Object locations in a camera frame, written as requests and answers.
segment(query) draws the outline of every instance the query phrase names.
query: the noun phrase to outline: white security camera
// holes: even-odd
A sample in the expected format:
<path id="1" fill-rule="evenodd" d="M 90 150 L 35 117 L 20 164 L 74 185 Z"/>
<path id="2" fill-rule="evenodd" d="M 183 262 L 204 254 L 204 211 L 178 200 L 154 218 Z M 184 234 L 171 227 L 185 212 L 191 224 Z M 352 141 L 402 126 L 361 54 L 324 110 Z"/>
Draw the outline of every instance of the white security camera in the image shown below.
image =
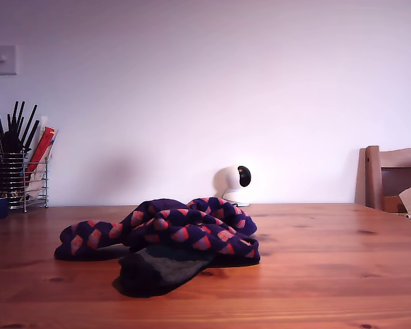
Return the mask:
<path id="1" fill-rule="evenodd" d="M 251 183 L 251 173 L 244 166 L 227 169 L 227 189 L 223 199 L 238 207 L 249 206 L 246 188 Z"/>

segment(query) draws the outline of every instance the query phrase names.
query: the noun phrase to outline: table top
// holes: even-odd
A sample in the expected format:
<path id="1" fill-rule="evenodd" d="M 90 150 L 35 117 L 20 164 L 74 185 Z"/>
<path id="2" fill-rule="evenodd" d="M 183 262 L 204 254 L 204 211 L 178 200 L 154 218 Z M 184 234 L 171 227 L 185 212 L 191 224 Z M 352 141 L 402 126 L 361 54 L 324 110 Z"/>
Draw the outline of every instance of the table top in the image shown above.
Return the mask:
<path id="1" fill-rule="evenodd" d="M 411 219 L 355 204 L 256 204 L 259 265 L 209 268 L 160 297 L 121 295 L 117 259 L 55 260 L 59 233 L 134 207 L 0 219 L 2 328 L 411 328 Z M 127 252 L 115 247 L 106 254 Z"/>

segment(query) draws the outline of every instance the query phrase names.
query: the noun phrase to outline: purple fabric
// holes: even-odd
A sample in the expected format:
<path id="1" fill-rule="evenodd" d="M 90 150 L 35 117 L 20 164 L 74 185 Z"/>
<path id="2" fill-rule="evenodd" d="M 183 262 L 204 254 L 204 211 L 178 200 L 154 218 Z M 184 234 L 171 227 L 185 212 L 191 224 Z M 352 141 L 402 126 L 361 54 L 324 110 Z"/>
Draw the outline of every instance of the purple fabric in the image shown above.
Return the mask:
<path id="1" fill-rule="evenodd" d="M 248 237 L 256 230 L 250 216 L 217 197 L 195 199 L 187 205 L 158 199 L 141 203 L 117 224 L 83 221 L 67 227 L 55 257 L 82 258 L 118 243 L 136 250 L 161 243 L 259 260 L 259 243 Z"/>

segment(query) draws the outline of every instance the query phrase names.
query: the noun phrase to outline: metal wire rack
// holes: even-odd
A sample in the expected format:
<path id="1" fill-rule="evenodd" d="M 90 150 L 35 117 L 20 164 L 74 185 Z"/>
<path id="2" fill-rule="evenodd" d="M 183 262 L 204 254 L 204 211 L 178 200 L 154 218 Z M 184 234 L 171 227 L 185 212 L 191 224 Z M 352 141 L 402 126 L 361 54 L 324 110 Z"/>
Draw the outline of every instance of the metal wire rack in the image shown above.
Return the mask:
<path id="1" fill-rule="evenodd" d="M 8 200 L 9 209 L 29 206 L 48 207 L 48 158 L 40 162 L 26 161 L 27 154 L 0 153 L 0 197 Z"/>

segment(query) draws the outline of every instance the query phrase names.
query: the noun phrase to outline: sock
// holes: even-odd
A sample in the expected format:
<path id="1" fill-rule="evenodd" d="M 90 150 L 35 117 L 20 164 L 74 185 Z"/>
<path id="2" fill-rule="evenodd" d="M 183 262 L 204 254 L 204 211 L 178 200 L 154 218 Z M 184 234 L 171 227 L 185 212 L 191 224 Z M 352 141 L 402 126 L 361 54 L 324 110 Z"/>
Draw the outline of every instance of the sock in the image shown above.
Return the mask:
<path id="1" fill-rule="evenodd" d="M 120 285 L 126 291 L 185 283 L 209 265 L 214 254 L 167 245 L 150 245 L 119 259 Z"/>

